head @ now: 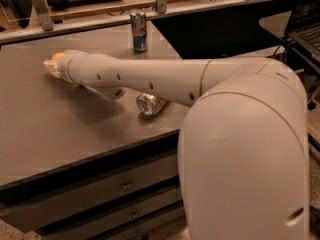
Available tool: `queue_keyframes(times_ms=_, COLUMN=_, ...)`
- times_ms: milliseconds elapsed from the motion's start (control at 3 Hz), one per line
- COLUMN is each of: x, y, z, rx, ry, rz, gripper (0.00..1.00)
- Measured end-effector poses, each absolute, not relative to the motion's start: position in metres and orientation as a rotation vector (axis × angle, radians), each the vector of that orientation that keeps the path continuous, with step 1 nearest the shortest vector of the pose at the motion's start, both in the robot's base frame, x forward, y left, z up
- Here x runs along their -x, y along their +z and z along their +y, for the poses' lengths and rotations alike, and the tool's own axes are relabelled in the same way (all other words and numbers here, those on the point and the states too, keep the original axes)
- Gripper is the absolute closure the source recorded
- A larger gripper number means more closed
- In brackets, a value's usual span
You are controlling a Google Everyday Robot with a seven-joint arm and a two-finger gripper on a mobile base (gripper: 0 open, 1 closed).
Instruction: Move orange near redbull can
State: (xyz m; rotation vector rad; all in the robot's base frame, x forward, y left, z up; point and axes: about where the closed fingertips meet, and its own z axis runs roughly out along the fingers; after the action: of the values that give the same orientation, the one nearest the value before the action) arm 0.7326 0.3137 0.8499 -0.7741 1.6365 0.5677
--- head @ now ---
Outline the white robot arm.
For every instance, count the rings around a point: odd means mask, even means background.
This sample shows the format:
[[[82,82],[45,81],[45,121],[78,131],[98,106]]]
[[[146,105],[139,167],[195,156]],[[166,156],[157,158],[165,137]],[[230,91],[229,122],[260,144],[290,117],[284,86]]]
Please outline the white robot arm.
[[[188,106],[178,171],[192,240],[309,240],[307,97],[283,63],[65,51],[44,65],[96,92],[126,87]]]

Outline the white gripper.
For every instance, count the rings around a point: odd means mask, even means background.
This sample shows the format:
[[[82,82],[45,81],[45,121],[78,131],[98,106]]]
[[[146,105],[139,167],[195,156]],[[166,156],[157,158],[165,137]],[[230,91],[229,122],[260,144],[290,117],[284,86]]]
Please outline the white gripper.
[[[83,67],[83,60],[88,53],[80,50],[68,49],[63,52],[65,55],[55,60],[43,62],[47,71],[56,78],[61,78],[69,83],[84,84],[88,80],[88,73]]]

